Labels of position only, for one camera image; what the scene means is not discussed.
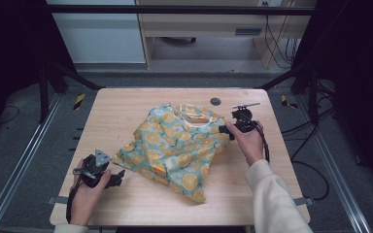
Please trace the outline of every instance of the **black horizontal beam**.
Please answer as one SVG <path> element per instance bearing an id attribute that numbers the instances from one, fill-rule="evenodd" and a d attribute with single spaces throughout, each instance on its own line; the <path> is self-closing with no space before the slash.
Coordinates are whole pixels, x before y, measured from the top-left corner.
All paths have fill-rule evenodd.
<path id="1" fill-rule="evenodd" d="M 185 15 L 269 15 L 313 16 L 329 10 L 290 7 L 231 7 L 231 6 L 127 6 L 127 5 L 24 5 L 26 10 L 72 14 L 185 14 Z"/>

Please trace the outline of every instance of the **hand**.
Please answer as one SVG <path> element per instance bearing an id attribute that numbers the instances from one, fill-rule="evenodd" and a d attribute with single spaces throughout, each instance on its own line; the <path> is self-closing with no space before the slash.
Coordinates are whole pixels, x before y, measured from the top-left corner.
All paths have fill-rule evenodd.
<path id="1" fill-rule="evenodd" d="M 78 168 L 81 168 L 83 166 L 84 161 L 81 160 L 78 164 Z M 78 181 L 78 177 L 79 175 L 75 175 L 73 186 L 75 186 L 75 183 Z M 87 226 L 93 211 L 98 205 L 102 191 L 104 190 L 110 178 L 111 171 L 107 170 L 96 187 L 91 188 L 86 186 L 86 184 L 84 183 L 78 187 L 78 191 L 75 194 L 74 200 L 72 202 L 70 224 Z"/>
<path id="2" fill-rule="evenodd" d="M 259 159 L 263 158 L 262 138 L 255 129 L 250 132 L 243 133 L 231 122 L 227 122 L 226 127 L 228 128 L 229 132 L 231 132 L 235 136 L 239 148 L 245 155 L 247 163 L 250 167 Z"/>

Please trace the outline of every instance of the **person's arm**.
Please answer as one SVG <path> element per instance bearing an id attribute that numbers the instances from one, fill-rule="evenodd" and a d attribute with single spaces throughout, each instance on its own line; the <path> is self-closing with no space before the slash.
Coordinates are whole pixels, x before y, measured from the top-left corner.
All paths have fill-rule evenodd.
<path id="1" fill-rule="evenodd" d="M 226 127 L 234 134 L 250 166 L 246 181 L 253 192 L 255 231 L 312 232 L 290 197 L 284 180 L 273 174 L 263 158 L 259 133 L 256 130 L 242 133 L 230 122 Z"/>
<path id="2" fill-rule="evenodd" d="M 81 160 L 78 168 L 81 168 L 84 162 Z M 55 233 L 61 232 L 77 232 L 84 233 L 88 231 L 87 224 L 89 223 L 92 213 L 101 198 L 102 191 L 111 178 L 111 171 L 107 170 L 94 188 L 81 184 L 75 194 L 72 202 L 71 221 L 69 224 L 59 224 L 55 226 Z M 75 175 L 74 184 L 78 181 L 78 175 Z"/>

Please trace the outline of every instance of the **white sleeve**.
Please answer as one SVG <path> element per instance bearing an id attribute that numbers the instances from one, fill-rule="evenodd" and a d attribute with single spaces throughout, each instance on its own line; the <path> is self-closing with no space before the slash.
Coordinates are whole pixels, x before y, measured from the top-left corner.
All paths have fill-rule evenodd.
<path id="1" fill-rule="evenodd" d="M 253 191 L 256 232 L 312 232 L 288 193 L 284 180 L 265 159 L 255 162 L 245 180 Z"/>
<path id="2" fill-rule="evenodd" d="M 59 224 L 55 226 L 54 233 L 87 233 L 88 228 L 85 226 L 72 224 Z"/>

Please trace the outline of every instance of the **blue and yellow fabric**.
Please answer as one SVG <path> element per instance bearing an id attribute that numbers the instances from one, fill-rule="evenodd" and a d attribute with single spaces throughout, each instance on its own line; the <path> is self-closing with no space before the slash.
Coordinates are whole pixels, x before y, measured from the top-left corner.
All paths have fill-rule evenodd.
<path id="1" fill-rule="evenodd" d="M 120 149 L 113 161 L 203 203 L 201 182 L 214 155 L 229 142 L 220 125 L 225 125 L 223 116 L 199 106 L 153 108 L 134 132 L 134 142 Z"/>

